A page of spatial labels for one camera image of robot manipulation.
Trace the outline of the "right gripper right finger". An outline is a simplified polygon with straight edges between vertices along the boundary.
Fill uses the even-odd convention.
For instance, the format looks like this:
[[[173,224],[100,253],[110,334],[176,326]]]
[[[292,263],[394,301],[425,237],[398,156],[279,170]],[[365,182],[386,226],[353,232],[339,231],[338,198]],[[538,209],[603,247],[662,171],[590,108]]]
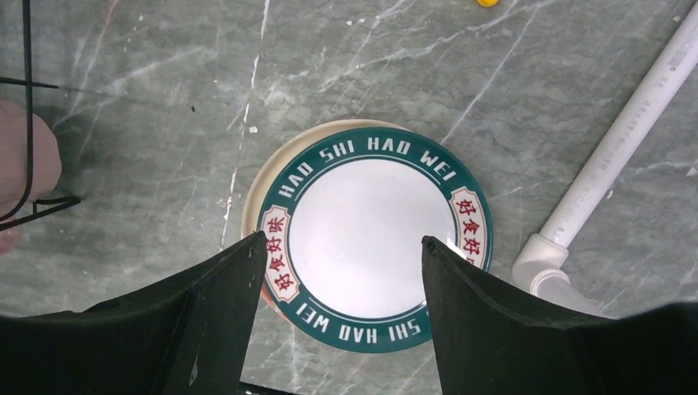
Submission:
[[[697,306],[620,319],[567,309],[474,267],[432,236],[422,277],[445,394],[694,394]]]

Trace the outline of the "yellow handled screwdriver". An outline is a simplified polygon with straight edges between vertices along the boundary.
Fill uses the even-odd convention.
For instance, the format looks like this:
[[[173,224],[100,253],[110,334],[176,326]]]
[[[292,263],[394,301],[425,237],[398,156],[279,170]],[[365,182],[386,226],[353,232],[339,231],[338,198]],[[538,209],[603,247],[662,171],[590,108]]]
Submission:
[[[477,4],[480,5],[481,7],[494,7],[499,0],[477,0]]]

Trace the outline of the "white pvc pipe frame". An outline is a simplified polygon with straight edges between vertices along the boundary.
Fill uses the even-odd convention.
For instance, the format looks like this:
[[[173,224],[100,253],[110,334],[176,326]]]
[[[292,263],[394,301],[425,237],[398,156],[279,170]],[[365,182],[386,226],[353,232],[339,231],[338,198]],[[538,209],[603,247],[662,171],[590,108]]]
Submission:
[[[692,7],[645,74],[542,229],[512,267],[521,290],[564,308],[602,316],[562,266],[569,246],[697,65],[697,8]]]

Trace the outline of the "light pink mug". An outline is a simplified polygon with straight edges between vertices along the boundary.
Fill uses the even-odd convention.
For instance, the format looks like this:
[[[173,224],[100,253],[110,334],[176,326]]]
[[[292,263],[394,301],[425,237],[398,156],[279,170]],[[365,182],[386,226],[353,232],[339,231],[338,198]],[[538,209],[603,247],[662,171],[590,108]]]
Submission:
[[[26,189],[27,111],[1,101],[1,214],[16,207]],[[55,189],[62,172],[58,142],[48,124],[33,115],[33,178],[28,197],[33,202]]]

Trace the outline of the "beige pink plate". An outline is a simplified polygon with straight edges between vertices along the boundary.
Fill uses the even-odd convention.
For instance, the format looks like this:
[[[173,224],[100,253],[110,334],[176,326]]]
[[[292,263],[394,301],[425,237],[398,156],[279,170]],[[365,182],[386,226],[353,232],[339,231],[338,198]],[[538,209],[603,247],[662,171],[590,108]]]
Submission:
[[[269,194],[269,191],[274,192],[276,190],[276,187],[273,185],[276,182],[277,176],[294,160],[296,156],[326,137],[355,128],[396,128],[398,130],[411,132],[408,128],[403,126],[375,119],[340,119],[332,122],[321,123],[307,129],[296,137],[293,137],[291,140],[278,148],[261,167],[254,181],[249,187],[241,217],[241,238],[245,238],[252,233],[257,233],[258,231],[264,231],[269,239],[275,235],[281,237],[282,243],[277,247],[278,251],[272,252],[271,249],[268,249],[268,272],[265,275],[265,280],[269,280],[270,283],[263,285],[260,297],[266,301],[272,311],[277,313],[288,323],[292,323],[292,321],[284,314],[277,302],[281,301],[286,303],[289,300],[283,298],[282,300],[277,300],[277,296],[279,296],[280,291],[276,288],[276,286],[272,285],[273,279],[277,277],[278,273],[290,274],[291,280],[293,281],[297,281],[299,278],[295,274],[294,269],[292,269],[291,260],[288,258],[288,229],[283,228],[286,230],[280,234],[270,234],[270,228],[262,224],[262,230],[259,230],[259,218],[261,217],[264,219],[265,216],[271,211],[271,209],[265,208],[267,204],[265,203],[267,195]],[[279,266],[277,269],[269,269],[269,265],[272,264],[273,258],[282,258],[280,260],[281,263],[284,263],[287,265],[287,267],[283,268]]]

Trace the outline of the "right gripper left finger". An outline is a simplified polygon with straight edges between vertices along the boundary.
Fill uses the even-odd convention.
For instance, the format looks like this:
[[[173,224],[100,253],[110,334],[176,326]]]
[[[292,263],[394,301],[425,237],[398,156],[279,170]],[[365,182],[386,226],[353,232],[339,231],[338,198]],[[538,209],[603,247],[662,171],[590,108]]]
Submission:
[[[255,232],[82,312],[1,319],[4,394],[236,394],[268,253]]]

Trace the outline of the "teal rimmed lettered plate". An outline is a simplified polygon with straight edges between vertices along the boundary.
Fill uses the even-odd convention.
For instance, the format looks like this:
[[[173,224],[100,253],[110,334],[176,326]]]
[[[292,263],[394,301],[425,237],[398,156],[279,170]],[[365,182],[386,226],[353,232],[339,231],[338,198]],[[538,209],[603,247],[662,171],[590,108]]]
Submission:
[[[288,229],[299,277],[278,273],[277,302],[302,332],[358,353],[428,342],[421,241],[432,236],[482,270],[493,225],[485,194],[454,154],[396,128],[355,128],[301,152],[277,176],[261,217]]]

